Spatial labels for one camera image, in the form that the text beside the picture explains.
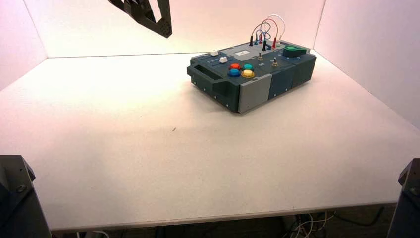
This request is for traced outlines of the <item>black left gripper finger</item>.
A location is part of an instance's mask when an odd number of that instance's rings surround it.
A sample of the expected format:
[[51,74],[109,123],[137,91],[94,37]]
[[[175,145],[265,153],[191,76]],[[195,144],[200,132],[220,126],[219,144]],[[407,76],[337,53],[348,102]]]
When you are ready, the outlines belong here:
[[169,38],[172,35],[170,4],[168,0],[157,0],[161,19],[156,20],[148,0],[130,0],[130,16],[140,25]]
[[142,13],[138,0],[108,0],[108,2],[129,15]]

